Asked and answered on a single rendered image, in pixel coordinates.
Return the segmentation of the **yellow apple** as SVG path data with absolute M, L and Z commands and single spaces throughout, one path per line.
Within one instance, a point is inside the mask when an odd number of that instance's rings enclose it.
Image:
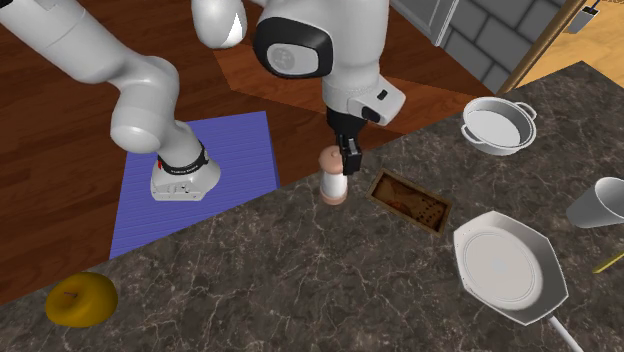
M 80 272 L 62 280 L 49 292 L 45 312 L 58 325 L 85 328 L 107 320 L 117 305 L 117 290 L 109 278 Z

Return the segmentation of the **white octagonal frying pan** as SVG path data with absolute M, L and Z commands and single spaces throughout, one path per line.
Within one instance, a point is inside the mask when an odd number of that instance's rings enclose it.
M 553 312 L 568 298 L 549 239 L 497 211 L 479 215 L 453 233 L 463 288 L 523 326 L 547 319 L 573 352 L 584 352 Z

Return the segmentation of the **brown rectangular tray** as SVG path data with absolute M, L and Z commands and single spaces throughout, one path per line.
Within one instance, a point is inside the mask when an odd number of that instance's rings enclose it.
M 386 168 L 379 170 L 366 197 L 418 228 L 442 236 L 452 202 Z

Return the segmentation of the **white and tan grinder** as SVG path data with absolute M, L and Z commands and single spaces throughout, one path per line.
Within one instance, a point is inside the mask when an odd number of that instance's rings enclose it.
M 343 161 L 338 146 L 325 148 L 319 156 L 322 170 L 320 195 L 329 205 L 343 203 L 348 194 L 348 178 L 343 174 Z

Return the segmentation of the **grey cabinet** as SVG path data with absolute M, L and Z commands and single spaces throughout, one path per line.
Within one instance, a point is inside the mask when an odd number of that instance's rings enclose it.
M 390 0 L 392 7 L 439 47 L 459 0 Z

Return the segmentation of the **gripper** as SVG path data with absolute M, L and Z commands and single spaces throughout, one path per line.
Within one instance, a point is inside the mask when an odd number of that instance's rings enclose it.
M 367 121 L 348 113 L 337 112 L 331 108 L 327 108 L 326 117 L 328 125 L 336 136 L 336 144 L 339 145 L 343 174 L 352 175 L 358 172 L 362 160 L 358 136 Z

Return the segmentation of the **wooden pole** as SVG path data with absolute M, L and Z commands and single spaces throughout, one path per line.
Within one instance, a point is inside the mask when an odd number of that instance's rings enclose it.
M 541 56 L 556 40 L 558 35 L 581 10 L 586 1 L 587 0 L 566 0 L 560 10 L 546 26 L 544 31 L 527 51 L 526 55 L 522 58 L 517 67 L 512 71 L 510 76 L 497 91 L 497 96 L 501 96 L 519 85 L 522 79 L 528 74 Z

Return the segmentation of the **white cup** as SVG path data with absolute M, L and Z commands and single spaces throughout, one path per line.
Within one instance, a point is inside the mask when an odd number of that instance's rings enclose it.
M 566 216 L 579 228 L 624 224 L 624 180 L 597 180 L 567 208 Z

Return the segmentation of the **white two-handled pot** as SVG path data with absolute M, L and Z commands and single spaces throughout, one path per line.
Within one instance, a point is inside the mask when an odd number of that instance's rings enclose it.
M 476 98 L 462 112 L 461 133 L 484 153 L 508 156 L 533 143 L 537 136 L 536 117 L 537 112 L 524 102 Z

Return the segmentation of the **blue robot stand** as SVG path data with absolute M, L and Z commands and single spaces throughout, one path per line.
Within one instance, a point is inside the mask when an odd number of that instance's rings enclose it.
M 196 120 L 189 125 L 221 168 L 218 184 L 200 201 L 156 201 L 148 193 L 156 155 L 129 153 L 110 250 L 112 258 L 280 187 L 265 112 Z

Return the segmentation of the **yellow stick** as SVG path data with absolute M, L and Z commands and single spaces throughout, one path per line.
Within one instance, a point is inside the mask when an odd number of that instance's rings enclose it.
M 612 266 L 614 263 L 616 263 L 618 260 L 620 260 L 623 257 L 624 257 L 624 251 L 621 251 L 618 254 L 612 256 L 611 258 L 603 261 L 601 264 L 599 264 L 596 267 L 594 267 L 592 269 L 592 272 L 594 274 L 601 273 L 601 272 L 603 272 L 604 270 L 606 270 L 607 268 Z

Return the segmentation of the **grey dustpan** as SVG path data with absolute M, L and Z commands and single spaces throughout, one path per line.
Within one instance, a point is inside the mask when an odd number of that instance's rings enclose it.
M 576 34 L 581 31 L 598 13 L 597 5 L 601 0 L 595 0 L 591 6 L 583 7 L 570 22 L 567 32 Z

